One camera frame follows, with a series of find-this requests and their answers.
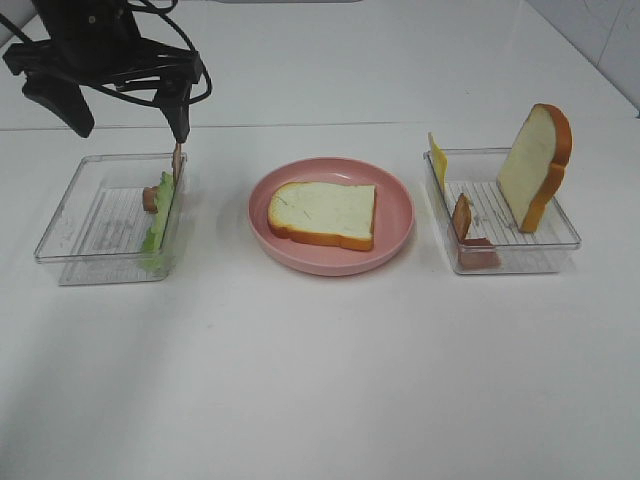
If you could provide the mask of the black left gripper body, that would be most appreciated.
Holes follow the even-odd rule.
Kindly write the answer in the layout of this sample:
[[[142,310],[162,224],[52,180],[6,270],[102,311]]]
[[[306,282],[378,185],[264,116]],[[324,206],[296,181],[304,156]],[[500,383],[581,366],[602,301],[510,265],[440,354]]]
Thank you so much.
[[[203,62],[186,33],[169,17],[178,5],[151,1],[35,1],[49,37],[33,40],[7,18],[20,39],[2,55],[14,75],[44,74],[118,98],[162,87],[194,86]],[[166,45],[141,35],[135,15],[159,17],[187,45]]]

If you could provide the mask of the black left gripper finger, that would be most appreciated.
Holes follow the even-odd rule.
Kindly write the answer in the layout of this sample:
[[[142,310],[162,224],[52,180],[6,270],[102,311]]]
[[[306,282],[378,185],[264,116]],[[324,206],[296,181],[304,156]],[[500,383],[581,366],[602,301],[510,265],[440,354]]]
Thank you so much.
[[[162,87],[155,94],[155,106],[162,112],[178,144],[184,144],[190,133],[190,93],[187,85]]]
[[[78,85],[50,75],[28,75],[23,95],[43,106],[82,138],[94,128],[94,117]]]

